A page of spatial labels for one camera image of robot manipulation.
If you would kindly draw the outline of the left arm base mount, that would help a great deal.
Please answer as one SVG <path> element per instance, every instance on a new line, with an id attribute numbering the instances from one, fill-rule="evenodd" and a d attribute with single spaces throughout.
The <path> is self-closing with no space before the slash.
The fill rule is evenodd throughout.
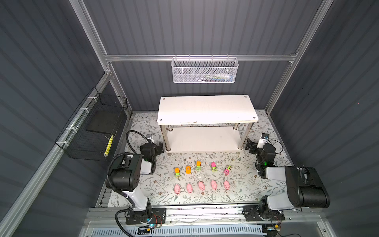
<path id="1" fill-rule="evenodd" d="M 152 208 L 144 211 L 129 211 L 126 213 L 126 225 L 164 224 L 166 208 Z"/>

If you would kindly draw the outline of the pink cab green ladder truck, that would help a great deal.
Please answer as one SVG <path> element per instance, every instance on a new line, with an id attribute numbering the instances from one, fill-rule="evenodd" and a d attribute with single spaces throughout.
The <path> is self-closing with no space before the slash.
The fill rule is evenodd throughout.
<path id="1" fill-rule="evenodd" d="M 225 175 L 229 175 L 230 171 L 231 171 L 231 167 L 230 165 L 226 166 L 225 170 L 224 170 L 224 174 Z"/>

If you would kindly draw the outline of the orange mixer green truck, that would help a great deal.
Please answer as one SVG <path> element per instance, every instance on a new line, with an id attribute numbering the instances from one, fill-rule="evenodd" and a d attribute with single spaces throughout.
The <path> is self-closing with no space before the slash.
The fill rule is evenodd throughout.
<path id="1" fill-rule="evenodd" d="M 201 162 L 200 161 L 196 162 L 196 170 L 201 171 Z"/>
<path id="2" fill-rule="evenodd" d="M 180 169 L 179 169 L 179 168 L 175 168 L 175 169 L 174 169 L 174 175 L 175 175 L 175 177 L 180 177 L 180 176 L 181 176 L 181 173 L 180 173 Z"/>

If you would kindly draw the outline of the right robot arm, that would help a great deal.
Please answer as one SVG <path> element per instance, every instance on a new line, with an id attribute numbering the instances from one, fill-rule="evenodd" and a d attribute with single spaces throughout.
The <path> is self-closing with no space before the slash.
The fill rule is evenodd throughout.
<path id="1" fill-rule="evenodd" d="M 284 220 L 284 210 L 308 208 L 328 208 L 330 196 L 316 169 L 312 167 L 275 166 L 276 148 L 269 139 L 253 142 L 247 139 L 245 149 L 256 156 L 255 168 L 262 179 L 282 181 L 284 192 L 264 195 L 259 204 L 244 209 L 247 219 L 258 216 L 265 221 Z"/>

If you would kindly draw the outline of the pink mixer green truck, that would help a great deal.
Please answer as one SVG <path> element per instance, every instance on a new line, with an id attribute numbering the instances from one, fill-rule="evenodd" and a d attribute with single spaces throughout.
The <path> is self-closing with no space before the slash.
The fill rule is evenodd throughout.
<path id="1" fill-rule="evenodd" d="M 216 163 L 215 162 L 212 162 L 211 163 L 211 170 L 212 172 L 215 172 L 217 170 L 217 167 L 216 167 Z"/>

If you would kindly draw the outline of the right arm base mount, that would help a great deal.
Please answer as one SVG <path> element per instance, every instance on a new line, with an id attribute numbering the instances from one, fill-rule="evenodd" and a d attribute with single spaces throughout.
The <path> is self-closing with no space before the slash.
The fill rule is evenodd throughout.
<path id="1" fill-rule="evenodd" d="M 242 215 L 246 221 L 284 221 L 285 216 L 278 210 L 271 210 L 259 205 L 245 205 L 242 207 Z"/>

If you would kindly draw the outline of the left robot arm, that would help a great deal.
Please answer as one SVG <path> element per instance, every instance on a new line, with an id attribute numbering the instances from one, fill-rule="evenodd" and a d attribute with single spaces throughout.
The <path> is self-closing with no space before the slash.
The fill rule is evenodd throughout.
<path id="1" fill-rule="evenodd" d="M 135 151 L 129 141 L 129 134 L 140 135 L 146 143 Z M 125 135 L 131 152 L 119 153 L 110 161 L 106 171 L 106 187 L 124 197 L 129 203 L 128 211 L 147 212 L 151 210 L 151 201 L 138 187 L 141 175 L 154 174 L 157 156 L 164 153 L 163 143 L 158 145 L 136 130 L 129 130 Z"/>

